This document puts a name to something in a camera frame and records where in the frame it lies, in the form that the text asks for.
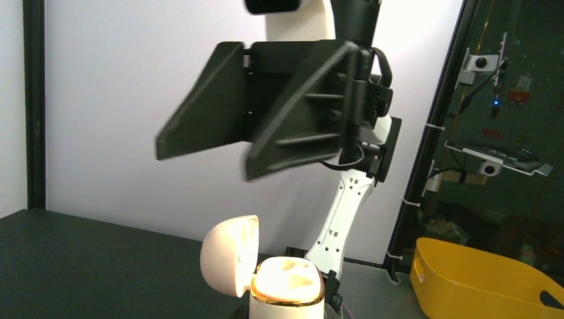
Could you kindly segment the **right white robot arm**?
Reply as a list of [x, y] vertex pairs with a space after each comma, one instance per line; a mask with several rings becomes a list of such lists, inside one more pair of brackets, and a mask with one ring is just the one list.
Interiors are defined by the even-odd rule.
[[389, 115], [392, 71], [372, 42], [380, 1], [246, 1], [265, 40], [215, 46], [193, 88], [156, 136], [158, 160], [250, 143], [253, 181], [320, 163], [340, 174], [315, 244], [306, 253], [341, 275], [354, 218], [386, 179], [399, 118]]

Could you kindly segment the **square white earbud case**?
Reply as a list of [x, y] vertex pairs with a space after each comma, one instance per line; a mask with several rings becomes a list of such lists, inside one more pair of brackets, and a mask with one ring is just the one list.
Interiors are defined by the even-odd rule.
[[215, 225], [200, 250], [200, 270], [215, 291], [249, 293], [248, 318], [325, 318], [325, 284], [318, 268], [299, 257], [258, 261], [259, 218], [244, 215]]

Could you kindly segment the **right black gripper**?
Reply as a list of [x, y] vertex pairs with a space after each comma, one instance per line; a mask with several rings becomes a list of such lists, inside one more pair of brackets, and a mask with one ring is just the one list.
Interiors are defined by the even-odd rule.
[[382, 51], [342, 40], [255, 43], [247, 75], [244, 52], [240, 42], [215, 47], [156, 136], [157, 160], [240, 142], [244, 117], [247, 181], [391, 139], [392, 73]]

